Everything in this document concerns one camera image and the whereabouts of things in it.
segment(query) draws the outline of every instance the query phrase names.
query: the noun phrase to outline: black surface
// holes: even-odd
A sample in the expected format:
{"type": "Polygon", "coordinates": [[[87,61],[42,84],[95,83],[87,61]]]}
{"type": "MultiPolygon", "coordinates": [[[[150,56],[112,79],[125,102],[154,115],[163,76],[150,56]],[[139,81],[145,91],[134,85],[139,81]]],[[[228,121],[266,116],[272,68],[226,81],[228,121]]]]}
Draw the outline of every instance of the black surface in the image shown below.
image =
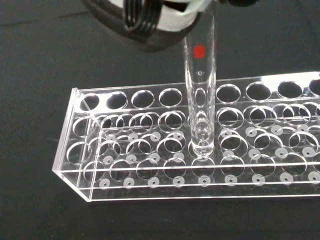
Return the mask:
{"type": "MultiPolygon", "coordinates": [[[[0,9],[8,2],[21,1],[0,1],[0,9]]],[[[62,11],[44,2],[23,12],[28,21],[40,16],[36,22],[8,24],[20,13],[1,15],[1,240],[319,239],[320,198],[90,204],[79,197],[51,171],[71,88],[183,82],[182,51],[128,50],[87,13],[74,15],[83,11],[78,3],[62,11]],[[48,14],[59,12],[71,15],[48,14]]],[[[319,71],[318,2],[221,7],[217,77],[319,71]]]]}

